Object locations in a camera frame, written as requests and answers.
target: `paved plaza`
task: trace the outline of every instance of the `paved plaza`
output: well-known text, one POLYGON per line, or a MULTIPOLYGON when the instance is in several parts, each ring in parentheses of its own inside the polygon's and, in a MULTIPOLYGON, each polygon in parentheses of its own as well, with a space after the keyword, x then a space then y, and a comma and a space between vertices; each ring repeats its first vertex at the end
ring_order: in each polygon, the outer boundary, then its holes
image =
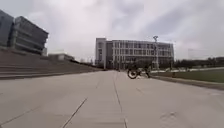
POLYGON ((224 91, 123 72, 0 81, 2 128, 223 128, 224 91))

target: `building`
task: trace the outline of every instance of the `building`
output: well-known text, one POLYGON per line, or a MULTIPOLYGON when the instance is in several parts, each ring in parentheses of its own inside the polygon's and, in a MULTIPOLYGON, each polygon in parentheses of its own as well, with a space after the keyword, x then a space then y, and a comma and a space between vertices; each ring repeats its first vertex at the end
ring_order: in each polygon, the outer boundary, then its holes
POLYGON ((0 10, 0 46, 8 47, 13 17, 0 10))
POLYGON ((61 60, 61 61, 74 61, 75 58, 73 56, 70 56, 68 54, 65 54, 65 53, 59 53, 59 54, 49 54, 48 55, 51 59, 54 59, 54 60, 61 60))
POLYGON ((147 62, 153 67, 174 60, 173 44, 150 41, 97 38, 95 54, 95 64, 104 68, 125 68, 133 59, 147 62))
POLYGON ((42 55, 47 38, 46 31, 20 16, 14 21, 10 46, 16 50, 42 55))

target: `ledge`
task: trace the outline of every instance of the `ledge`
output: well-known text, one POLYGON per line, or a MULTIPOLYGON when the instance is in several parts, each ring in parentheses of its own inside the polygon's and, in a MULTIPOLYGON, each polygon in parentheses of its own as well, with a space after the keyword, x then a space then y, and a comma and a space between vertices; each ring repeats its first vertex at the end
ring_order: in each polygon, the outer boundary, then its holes
POLYGON ((217 89, 217 90, 224 90, 224 83, 205 82, 205 81, 162 77, 162 76, 151 76, 151 77, 154 79, 163 80, 163 81, 176 82, 176 83, 181 83, 181 84, 194 85, 194 86, 212 88, 212 89, 217 89))

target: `motorcycle wheel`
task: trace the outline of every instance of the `motorcycle wheel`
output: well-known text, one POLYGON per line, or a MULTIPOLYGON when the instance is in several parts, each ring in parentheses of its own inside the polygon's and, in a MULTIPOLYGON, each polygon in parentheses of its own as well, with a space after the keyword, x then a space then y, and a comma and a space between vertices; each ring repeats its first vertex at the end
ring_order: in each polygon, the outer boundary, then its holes
POLYGON ((128 77, 130 79, 136 79, 138 76, 138 72, 136 70, 128 70, 128 77))

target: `curb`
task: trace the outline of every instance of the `curb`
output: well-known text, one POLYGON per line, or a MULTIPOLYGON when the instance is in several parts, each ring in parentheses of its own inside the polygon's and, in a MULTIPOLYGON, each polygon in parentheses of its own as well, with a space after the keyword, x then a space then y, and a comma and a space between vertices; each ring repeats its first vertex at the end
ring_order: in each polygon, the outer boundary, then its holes
POLYGON ((162 76, 151 76, 151 78, 158 79, 158 80, 163 80, 163 81, 168 81, 168 82, 175 82, 175 83, 181 83, 181 84, 186 84, 186 85, 204 87, 204 88, 224 90, 224 83, 187 80, 187 79, 170 78, 170 77, 162 77, 162 76))
POLYGON ((77 73, 67 72, 67 73, 51 73, 51 74, 8 75, 8 76, 0 76, 0 80, 38 78, 38 77, 60 76, 60 75, 80 74, 80 73, 90 73, 90 72, 77 72, 77 73))

